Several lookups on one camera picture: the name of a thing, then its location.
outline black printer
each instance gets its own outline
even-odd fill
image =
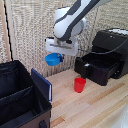
[[[128,73],[128,31],[99,31],[92,45],[92,52],[75,60],[75,71],[82,78],[106,86],[109,78],[119,79]]]

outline table surface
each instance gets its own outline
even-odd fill
[[[128,74],[107,86],[87,79],[82,93],[74,91],[77,77],[70,69],[46,78],[53,89],[51,128],[110,128],[128,102]]]

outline black bin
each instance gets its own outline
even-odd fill
[[[81,77],[90,79],[102,86],[107,85],[108,79],[114,75],[120,62],[110,56],[89,53],[75,61],[75,71]]]
[[[51,104],[16,60],[0,64],[0,128],[50,128]]]

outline woven backdrop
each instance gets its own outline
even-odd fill
[[[4,2],[0,0],[0,63],[10,61],[11,59],[7,35]]]
[[[28,69],[34,68],[44,77],[74,67],[75,57],[65,56],[64,62],[50,67],[44,61],[49,52],[46,49],[46,37],[53,36],[54,13],[60,6],[59,0],[6,0],[10,1],[9,13],[12,13],[15,59],[20,60]],[[64,6],[71,6],[74,1],[62,1]],[[93,29],[96,11],[87,16],[87,30],[79,36],[79,48],[87,49]]]
[[[36,69],[44,77],[74,67],[75,57],[65,56],[64,62],[50,67],[44,61],[49,52],[45,50],[46,37],[53,36],[54,12],[59,6],[72,6],[76,0],[6,0],[10,1],[14,40],[12,50],[15,59],[28,69]],[[113,0],[86,16],[87,29],[78,36],[79,49],[88,50],[98,30],[108,28],[128,29],[128,0]]]

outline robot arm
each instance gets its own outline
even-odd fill
[[[56,38],[46,39],[46,50],[75,56],[78,52],[76,35],[86,29],[86,19],[83,17],[90,10],[110,1],[112,0],[77,0],[71,8],[57,9],[54,18],[54,35]]]
[[[90,11],[112,0],[77,0],[65,15],[55,19],[54,35],[60,41],[69,40],[73,27]]]

